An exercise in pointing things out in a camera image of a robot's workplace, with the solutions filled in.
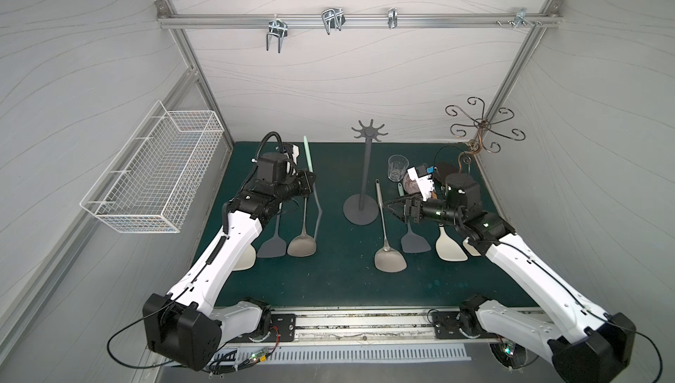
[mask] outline black cable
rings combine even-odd
[[[579,305],[584,309],[584,310],[583,310],[584,312],[586,312],[586,313],[592,315],[593,317],[595,317],[596,319],[598,319],[598,320],[600,320],[600,321],[604,321],[605,323],[607,323],[607,324],[609,324],[609,325],[611,325],[611,326],[614,326],[614,327],[616,327],[616,328],[620,328],[621,330],[625,330],[625,331],[627,331],[627,332],[632,332],[632,333],[635,333],[635,334],[639,334],[640,336],[642,336],[642,337],[644,337],[645,339],[647,339],[647,340],[649,341],[649,343],[651,343],[651,345],[654,347],[654,350],[656,351],[656,355],[657,355],[657,357],[659,358],[659,373],[658,373],[658,375],[656,375],[656,379],[654,379],[654,380],[652,381],[652,383],[656,383],[656,382],[658,382],[658,381],[661,379],[661,375],[663,374],[663,358],[661,357],[661,351],[659,351],[659,348],[656,346],[656,344],[654,343],[654,341],[653,341],[650,337],[646,336],[646,335],[645,335],[644,333],[642,333],[642,332],[638,332],[637,330],[627,329],[627,328],[621,327],[621,326],[619,326],[618,324],[614,324],[614,323],[612,323],[611,321],[608,321],[608,320],[605,320],[605,319],[603,319],[603,318],[600,318],[600,317],[598,317],[597,315],[593,314],[592,312],[588,311],[588,310],[586,309],[586,307],[584,307],[584,304],[580,303],[579,300],[574,296],[574,294],[572,294],[572,292],[570,292],[570,290],[567,289],[567,286],[563,285],[563,284],[561,283],[561,281],[559,281],[558,279],[556,279],[551,273],[549,273],[548,270],[544,269],[544,267],[542,267],[539,263],[537,263],[536,260],[533,260],[532,257],[530,257],[529,255],[525,254],[525,252],[523,252],[523,250],[519,249],[518,247],[515,247],[514,245],[511,245],[511,244],[509,244],[509,243],[502,243],[501,241],[482,241],[482,240],[481,240],[481,241],[476,241],[476,242],[478,242],[478,243],[484,243],[484,242],[495,243],[495,242],[496,242],[496,243],[499,243],[499,244],[504,244],[504,245],[506,245],[506,246],[508,246],[508,247],[511,247],[512,249],[517,250],[519,253],[523,254],[528,260],[530,260],[530,261],[532,262],[532,264],[534,264],[536,267],[542,269],[542,270],[544,271],[544,273],[546,273],[549,277],[551,277],[551,278],[555,281],[555,283],[557,283],[558,285],[562,286],[562,288],[563,288],[565,291],[567,291],[568,294],[570,294],[570,296],[572,297],[572,299],[574,299],[574,302],[576,302],[577,304],[579,304]]]
[[[433,322],[432,320],[429,320],[429,314],[430,314],[432,311],[436,311],[436,312],[438,312],[438,313],[440,313],[440,311],[438,311],[438,310],[435,309],[435,308],[432,308],[432,309],[430,309],[429,311],[426,312],[426,320],[429,322],[429,324],[432,324],[432,325],[433,325],[434,322]]]
[[[289,163],[293,167],[293,170],[295,171],[296,175],[298,174],[298,165],[296,165],[296,163],[293,161],[293,159],[286,158],[286,159],[282,160],[282,163]]]
[[[215,257],[218,255],[220,250],[223,248],[223,245],[224,245],[225,241],[227,241],[227,238],[229,238],[229,236],[223,235],[223,236],[220,237],[220,239],[218,240],[218,243],[215,244],[215,248],[213,249],[211,254],[208,255],[207,262],[204,266],[207,266],[209,264],[213,264],[213,261],[215,260]]]
[[[113,355],[112,351],[110,351],[110,342],[113,341],[114,337],[116,337],[117,335],[122,333],[124,330],[127,330],[128,328],[130,328],[134,324],[139,323],[140,321],[143,321],[143,320],[145,320],[149,317],[152,317],[153,315],[157,314],[159,311],[162,311],[164,309],[167,309],[167,308],[171,307],[186,292],[188,292],[187,288],[185,288],[185,290],[183,292],[181,292],[180,295],[178,295],[172,302],[166,304],[164,307],[158,309],[157,311],[153,311],[152,313],[150,313],[148,315],[145,315],[145,316],[141,317],[140,319],[134,321],[133,323],[128,324],[127,326],[124,326],[123,328],[116,331],[113,334],[113,336],[111,336],[110,339],[108,339],[108,343],[106,344],[106,349],[108,350],[108,355],[110,355],[110,357],[114,360],[114,362],[116,362],[120,365],[123,365],[124,367],[127,367],[127,368],[133,368],[134,370],[147,370],[148,368],[157,368],[157,367],[161,367],[162,365],[172,363],[173,359],[169,360],[167,362],[163,362],[163,363],[159,363],[159,364],[155,364],[155,365],[146,365],[146,366],[131,365],[131,364],[123,363],[120,360],[118,360],[115,355]]]
[[[294,211],[298,211],[300,209],[300,202],[298,202],[298,200],[296,200],[296,199],[291,199],[291,201],[296,204],[296,208],[294,208],[293,210],[279,210],[279,213],[277,213],[277,214],[281,215],[281,214],[288,214],[288,213],[293,213]]]
[[[230,221],[227,218],[227,214],[230,212],[230,202],[234,200],[243,190],[246,184],[249,183],[251,178],[253,178],[253,175],[255,175],[255,172],[258,170],[258,159],[260,157],[260,153],[263,151],[263,148],[265,147],[265,144],[271,137],[275,137],[277,139],[277,142],[279,143],[279,153],[283,153],[283,142],[282,142],[282,137],[277,133],[276,131],[270,131],[267,133],[263,139],[260,141],[260,144],[258,144],[258,148],[255,151],[255,155],[253,156],[253,167],[251,168],[249,174],[245,177],[244,182],[242,182],[242,185],[239,187],[239,190],[234,194],[234,197],[229,202],[226,202],[223,204],[223,210],[221,211],[221,217],[223,221],[223,232],[227,236],[226,239],[230,239]],[[291,161],[291,165],[295,167],[296,173],[298,171],[298,168],[294,162]]]
[[[226,343],[227,343],[227,342],[225,342],[225,343],[224,343],[223,345],[221,345],[221,346],[218,346],[218,349],[215,350],[216,353],[217,353],[218,351],[220,351],[221,349],[223,349]],[[221,357],[220,357],[218,360],[215,360],[215,359],[214,359],[214,360],[211,362],[211,364],[208,364],[208,365],[207,365],[208,372],[213,373],[213,368],[212,368],[212,367],[217,367],[217,366],[219,366],[220,363],[223,362],[223,361],[225,360],[225,358],[226,358],[228,355],[230,355],[231,353],[233,353],[233,352],[235,353],[235,352],[237,352],[237,350],[235,349],[234,351],[231,351],[231,352],[229,352],[229,353],[227,353],[227,354],[221,355]]]
[[[651,383],[656,383],[656,382],[658,382],[658,381],[661,379],[661,375],[663,374],[663,358],[661,358],[661,351],[659,351],[658,347],[656,346],[656,344],[654,343],[654,341],[653,341],[650,337],[646,336],[646,335],[645,335],[644,333],[642,333],[642,332],[638,332],[637,330],[627,329],[627,328],[624,328],[624,327],[619,326],[618,324],[614,324],[614,323],[612,323],[611,321],[607,321],[607,320],[605,320],[605,319],[603,319],[603,318],[600,318],[600,317],[598,317],[597,315],[593,314],[593,313],[590,312],[590,311],[586,311],[586,312],[587,312],[588,314],[592,315],[593,317],[595,317],[596,319],[601,320],[601,321],[604,321],[605,323],[610,324],[610,325],[614,326],[615,328],[620,328],[621,330],[626,330],[627,332],[633,332],[633,333],[635,333],[635,334],[639,334],[640,336],[642,336],[642,337],[644,337],[645,339],[647,339],[647,340],[649,341],[649,343],[651,343],[651,345],[654,347],[654,350],[656,351],[656,355],[659,357],[659,373],[656,375],[656,379],[654,379]]]
[[[520,367],[511,367],[511,369],[512,369],[512,370],[520,370],[521,368],[526,368],[528,365],[532,365],[532,363],[535,362],[535,361],[538,360],[538,359],[539,359],[539,356],[537,355],[537,356],[535,356],[535,359],[533,359],[532,361],[528,362],[527,364],[523,364],[523,365],[521,365]]]
[[[460,153],[463,153],[463,152],[464,152],[464,150],[460,149],[459,147],[457,147],[457,146],[454,145],[454,144],[446,144],[446,145],[444,145],[443,147],[441,147],[440,149],[438,149],[438,151],[436,152],[436,155],[433,157],[433,165],[432,165],[432,166],[433,166],[434,168],[436,168],[436,159],[438,158],[438,154],[441,153],[441,151],[442,151],[443,149],[445,149],[446,147],[452,147],[453,149],[457,149],[457,150],[460,151]]]

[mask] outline white wire basket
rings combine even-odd
[[[214,111],[158,101],[80,205],[121,233],[180,232],[223,131]]]

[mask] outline dark green mat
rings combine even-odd
[[[274,151],[276,142],[268,143],[263,152]],[[300,147],[299,167],[307,167]],[[197,250],[206,249],[221,226],[221,206],[232,198],[251,168],[257,142],[237,142],[218,192],[204,236]],[[311,143],[316,173],[316,191],[323,208],[317,250],[310,257],[289,255],[273,259],[256,259],[251,269],[233,272],[218,296],[216,306],[239,302],[246,296],[263,300],[276,307],[325,307],[363,305],[447,305],[457,306],[476,293],[497,299],[510,307],[534,307],[534,301],[504,271],[484,257],[452,263],[438,258],[434,249],[439,231],[436,224],[425,222],[412,225],[426,238],[432,250],[421,254],[404,254],[408,268],[388,274],[375,269],[373,256],[382,247],[382,223],[378,218],[367,226],[351,224],[342,214],[342,204],[359,192],[364,143]],[[396,184],[387,179],[387,160],[402,154],[411,166],[431,165],[441,144],[399,144],[374,142],[368,193],[377,199],[375,179],[380,179],[384,200],[398,196]],[[444,149],[439,160],[456,164],[457,151]],[[472,165],[471,175],[483,183],[478,168]],[[485,210],[495,211],[485,187],[482,187]],[[302,227],[302,198],[300,209],[281,217],[279,235],[289,243]],[[296,209],[293,202],[284,203],[284,210]],[[314,233],[318,210],[314,198],[307,207],[307,232]],[[274,234],[274,220],[253,243],[256,250]],[[400,250],[400,239],[406,225],[385,212],[387,236],[392,246]],[[448,235],[461,243],[452,228]]]

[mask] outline metal mounting plate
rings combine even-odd
[[[279,342],[293,342],[295,339],[295,328],[296,328],[296,315],[295,314],[276,314],[272,313],[272,326],[276,326],[279,329]],[[267,336],[258,340],[259,343],[274,343],[277,340],[277,335],[274,332],[274,329],[267,334]],[[254,342],[250,339],[249,334],[243,334],[239,337],[236,337],[230,341],[230,343],[251,343]]]
[[[457,317],[456,311],[434,311],[431,313],[436,339],[467,339],[460,332],[460,323],[455,317]],[[476,339],[494,339],[496,337],[497,335],[494,333],[485,332]]]

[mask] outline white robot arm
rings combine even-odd
[[[277,138],[279,152],[260,155],[271,136]],[[240,334],[267,334],[271,308],[262,301],[245,299],[228,307],[220,312],[222,321],[208,316],[237,261],[279,211],[280,203],[312,192],[315,176],[298,170],[298,154],[297,146],[284,145],[275,132],[261,141],[253,169],[232,201],[223,206],[223,227],[168,294],[152,294],[143,305],[151,351],[202,370],[221,340]]]
[[[433,171],[426,166],[411,169],[418,179]],[[480,187],[471,176],[449,174],[444,181],[445,199],[410,194],[386,202],[387,210],[403,221],[409,217],[415,223],[429,219],[454,226],[525,289],[553,322],[478,294],[460,306],[463,333],[477,337],[488,332],[512,340],[552,363],[566,382],[612,381],[629,364],[635,325],[583,296],[539,259],[509,223],[484,211]]]

